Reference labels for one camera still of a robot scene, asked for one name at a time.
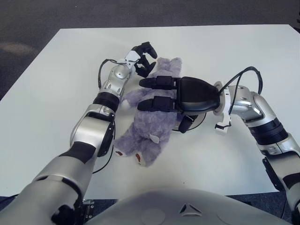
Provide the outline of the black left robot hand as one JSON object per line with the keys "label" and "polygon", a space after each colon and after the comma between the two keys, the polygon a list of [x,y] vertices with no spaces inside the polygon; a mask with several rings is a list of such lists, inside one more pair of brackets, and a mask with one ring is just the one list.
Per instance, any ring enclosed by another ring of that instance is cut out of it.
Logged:
{"label": "black left robot hand", "polygon": [[150,74],[150,72],[153,70],[153,68],[155,67],[156,62],[153,62],[150,64],[144,54],[147,53],[153,59],[156,59],[158,57],[158,55],[157,55],[155,49],[152,47],[150,42],[144,42],[138,46],[134,46],[132,48],[132,51],[136,52],[140,57],[137,60],[137,62],[134,64],[136,73],[139,76],[146,78]]}

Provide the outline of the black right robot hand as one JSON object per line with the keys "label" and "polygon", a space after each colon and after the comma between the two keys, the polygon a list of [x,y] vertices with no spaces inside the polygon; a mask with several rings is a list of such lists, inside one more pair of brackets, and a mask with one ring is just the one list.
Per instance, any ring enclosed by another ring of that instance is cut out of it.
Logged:
{"label": "black right robot hand", "polygon": [[220,105],[217,87],[197,78],[157,76],[142,79],[139,85],[154,90],[176,90],[176,98],[154,96],[140,102],[137,109],[182,114],[184,117],[178,127],[181,133],[189,130],[198,115],[213,111]]}

